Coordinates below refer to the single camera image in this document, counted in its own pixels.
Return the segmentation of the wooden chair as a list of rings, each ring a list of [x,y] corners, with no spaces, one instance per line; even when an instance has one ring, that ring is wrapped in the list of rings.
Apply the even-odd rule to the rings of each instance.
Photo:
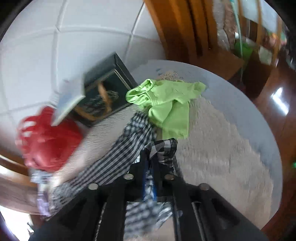
[[[244,61],[218,46],[212,1],[145,1],[166,59],[188,63],[230,80]]]

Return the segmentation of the black white checkered garment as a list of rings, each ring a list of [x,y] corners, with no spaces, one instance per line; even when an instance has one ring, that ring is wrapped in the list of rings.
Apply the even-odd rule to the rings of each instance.
[[[74,178],[57,186],[51,195],[50,209],[53,214],[75,198],[91,183],[107,185],[125,174],[131,164],[139,161],[145,147],[161,156],[161,162],[174,171],[173,160],[177,143],[174,140],[156,142],[156,132],[144,113],[136,112],[126,125],[122,135],[111,149]],[[158,230],[173,212],[170,202],[156,202],[151,174],[146,175],[144,200],[128,202],[126,207],[124,240],[147,240],[148,234]]]

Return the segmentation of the white lace tablecloth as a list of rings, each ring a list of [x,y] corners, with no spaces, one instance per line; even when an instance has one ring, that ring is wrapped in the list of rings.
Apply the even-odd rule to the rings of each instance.
[[[177,170],[189,184],[208,183],[258,228],[264,227],[280,206],[282,165],[274,136],[255,105],[222,77],[203,68],[176,61],[150,60],[132,71],[138,84],[147,78],[202,82],[207,88],[190,102],[189,137],[178,139]],[[78,191],[70,187],[74,174],[97,163],[121,134],[137,110],[129,106],[99,123],[87,134],[65,171],[56,174],[50,194],[55,214]],[[126,240],[173,240],[173,219]]]

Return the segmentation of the dark green framed picture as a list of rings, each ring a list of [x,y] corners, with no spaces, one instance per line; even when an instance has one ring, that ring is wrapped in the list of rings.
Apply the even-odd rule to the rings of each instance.
[[[137,87],[117,53],[99,61],[83,75],[85,97],[71,111],[72,117],[90,128],[126,108],[126,93]]]

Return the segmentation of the light green garment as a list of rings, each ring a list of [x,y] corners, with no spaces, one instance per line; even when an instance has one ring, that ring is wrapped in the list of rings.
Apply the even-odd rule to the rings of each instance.
[[[146,79],[126,93],[126,101],[145,111],[150,121],[162,129],[162,138],[185,139],[189,135],[189,110],[192,99],[206,89],[201,82]]]

